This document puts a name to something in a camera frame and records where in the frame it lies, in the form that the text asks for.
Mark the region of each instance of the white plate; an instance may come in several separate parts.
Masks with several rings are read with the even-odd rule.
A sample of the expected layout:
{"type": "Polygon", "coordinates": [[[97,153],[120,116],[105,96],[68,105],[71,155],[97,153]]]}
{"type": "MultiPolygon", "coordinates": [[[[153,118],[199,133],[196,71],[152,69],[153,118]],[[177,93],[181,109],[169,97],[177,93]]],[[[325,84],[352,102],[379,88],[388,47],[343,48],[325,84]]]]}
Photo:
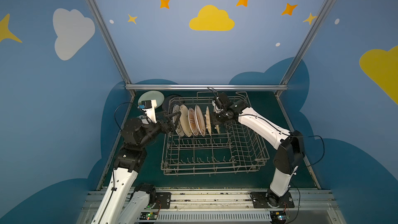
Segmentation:
{"type": "Polygon", "coordinates": [[[195,106],[195,124],[199,129],[200,134],[204,137],[206,136],[206,125],[205,120],[203,118],[202,110],[198,105],[195,106]]]}
{"type": "MultiPolygon", "coordinates": [[[[178,112],[179,110],[180,110],[180,105],[175,105],[173,107],[173,113],[178,112]]],[[[177,116],[173,116],[173,123],[176,122],[176,119],[177,119],[177,116]]],[[[178,136],[184,137],[184,132],[182,131],[180,122],[178,122],[178,124],[177,124],[176,131],[177,131],[178,136]]]]}
{"type": "Polygon", "coordinates": [[[190,137],[192,136],[192,130],[189,124],[189,117],[188,117],[188,108],[185,105],[180,106],[180,124],[182,131],[184,132],[185,136],[190,137]]]}
{"type": "Polygon", "coordinates": [[[206,107],[206,128],[209,131],[209,134],[211,136],[211,123],[210,123],[210,111],[209,107],[206,107]]]}
{"type": "Polygon", "coordinates": [[[196,126],[196,123],[195,123],[195,119],[196,119],[195,118],[195,110],[192,107],[189,108],[189,110],[188,110],[188,118],[189,118],[189,125],[191,127],[192,133],[195,136],[198,136],[199,135],[199,129],[196,126]]]}
{"type": "Polygon", "coordinates": [[[159,92],[159,91],[148,91],[146,93],[143,93],[141,97],[138,99],[138,103],[142,101],[150,101],[150,100],[156,100],[156,108],[160,107],[164,101],[164,95],[159,92]]]}

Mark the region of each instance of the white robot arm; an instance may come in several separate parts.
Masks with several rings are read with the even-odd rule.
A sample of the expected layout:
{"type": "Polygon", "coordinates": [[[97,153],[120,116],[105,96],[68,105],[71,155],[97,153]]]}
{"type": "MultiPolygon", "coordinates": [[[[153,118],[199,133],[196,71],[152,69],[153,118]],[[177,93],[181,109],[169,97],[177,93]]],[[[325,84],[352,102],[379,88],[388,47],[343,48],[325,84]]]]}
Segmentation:
{"type": "MultiPolygon", "coordinates": [[[[305,156],[301,133],[291,133],[277,126],[243,101],[232,103],[225,93],[214,97],[212,103],[216,109],[216,112],[211,113],[214,125],[238,121],[257,132],[277,150],[273,160],[275,173],[267,192],[267,202],[271,208],[283,206],[284,202],[289,201],[286,198],[290,196],[291,177],[305,156]]],[[[157,120],[155,101],[142,102],[139,107],[149,119],[132,118],[126,121],[122,131],[124,145],[113,164],[110,184],[91,224],[133,224],[145,208],[155,205],[155,187],[141,184],[135,188],[130,202],[121,213],[127,194],[147,156],[144,147],[159,133],[175,131],[181,112],[164,116],[166,120],[157,120]],[[177,119],[172,123],[171,117],[176,115],[177,119]]]]}

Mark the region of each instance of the wire rack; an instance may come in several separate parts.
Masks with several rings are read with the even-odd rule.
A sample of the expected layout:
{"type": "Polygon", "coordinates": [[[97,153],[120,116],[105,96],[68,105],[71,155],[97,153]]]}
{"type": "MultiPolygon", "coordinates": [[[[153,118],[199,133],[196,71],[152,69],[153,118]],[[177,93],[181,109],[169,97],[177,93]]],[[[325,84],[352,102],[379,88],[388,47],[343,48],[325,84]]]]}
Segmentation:
{"type": "MultiPolygon", "coordinates": [[[[195,108],[198,105],[203,114],[206,107],[213,111],[211,92],[197,92],[196,97],[173,98],[169,103],[171,113],[175,104],[195,108]]],[[[232,102],[250,100],[246,92],[229,96],[232,102]]],[[[212,134],[206,136],[180,137],[177,132],[165,136],[161,169],[165,175],[196,175],[256,172],[269,159],[265,140],[252,129],[230,122],[220,126],[220,134],[212,125],[212,134]]]]}

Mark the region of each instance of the yellow star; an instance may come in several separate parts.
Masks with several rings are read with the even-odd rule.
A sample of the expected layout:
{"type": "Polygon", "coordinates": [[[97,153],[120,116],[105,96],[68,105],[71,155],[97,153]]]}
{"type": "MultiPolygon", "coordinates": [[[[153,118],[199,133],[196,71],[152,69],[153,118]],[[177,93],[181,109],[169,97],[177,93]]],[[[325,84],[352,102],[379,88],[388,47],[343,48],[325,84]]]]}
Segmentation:
{"type": "Polygon", "coordinates": [[[244,5],[245,7],[248,6],[248,0],[239,0],[239,2],[236,4],[236,6],[239,5],[244,5]]]}
{"type": "Polygon", "coordinates": [[[312,20],[314,20],[315,18],[316,18],[316,16],[313,16],[313,15],[310,13],[310,16],[309,16],[306,20],[304,20],[303,22],[308,22],[308,23],[311,25],[312,20]]]}
{"type": "Polygon", "coordinates": [[[296,6],[297,6],[297,5],[286,4],[286,10],[285,10],[284,12],[282,12],[281,15],[284,15],[284,14],[292,15],[293,10],[296,8],[296,6]]]}
{"type": "Polygon", "coordinates": [[[160,7],[169,9],[169,1],[170,0],[160,0],[160,7]]]}
{"type": "Polygon", "coordinates": [[[8,21],[10,20],[10,15],[7,14],[3,20],[0,21],[0,42],[6,38],[12,39],[17,42],[22,42],[8,29],[8,21]]]}
{"type": "Polygon", "coordinates": [[[137,23],[135,22],[135,19],[136,19],[137,17],[132,17],[132,16],[130,16],[130,14],[128,14],[128,15],[129,15],[130,19],[129,19],[127,22],[134,22],[135,24],[137,24],[137,23]]]}

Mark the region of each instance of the yellow cloud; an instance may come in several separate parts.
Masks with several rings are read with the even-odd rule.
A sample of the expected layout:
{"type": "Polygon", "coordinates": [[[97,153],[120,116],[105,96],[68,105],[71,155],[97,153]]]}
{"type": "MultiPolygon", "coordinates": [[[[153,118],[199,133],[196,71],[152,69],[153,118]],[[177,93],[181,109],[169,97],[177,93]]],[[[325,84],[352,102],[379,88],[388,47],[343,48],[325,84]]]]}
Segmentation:
{"type": "Polygon", "coordinates": [[[219,10],[213,5],[206,5],[198,14],[198,17],[191,19],[189,27],[193,30],[231,30],[235,22],[228,17],[228,13],[219,10]]]}
{"type": "Polygon", "coordinates": [[[369,50],[361,56],[359,65],[398,104],[398,46],[390,51],[369,50]]]}

